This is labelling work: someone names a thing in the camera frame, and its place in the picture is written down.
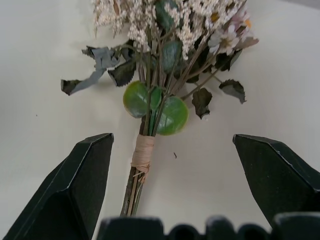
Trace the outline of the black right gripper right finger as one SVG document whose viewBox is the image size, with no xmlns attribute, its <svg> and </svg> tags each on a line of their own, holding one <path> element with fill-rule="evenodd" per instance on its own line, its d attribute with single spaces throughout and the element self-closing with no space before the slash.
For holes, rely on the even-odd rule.
<svg viewBox="0 0 320 240">
<path fill-rule="evenodd" d="M 245 134 L 235 134 L 232 141 L 253 198 L 269 223 L 277 214 L 320 210 L 320 173 L 286 144 Z"/>
</svg>

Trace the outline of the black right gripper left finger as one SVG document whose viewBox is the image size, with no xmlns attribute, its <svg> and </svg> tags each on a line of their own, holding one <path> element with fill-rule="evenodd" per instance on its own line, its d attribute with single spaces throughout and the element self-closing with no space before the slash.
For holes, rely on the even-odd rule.
<svg viewBox="0 0 320 240">
<path fill-rule="evenodd" d="M 90 240 L 105 198 L 112 133 L 78 142 L 43 180 L 6 240 Z"/>
</svg>

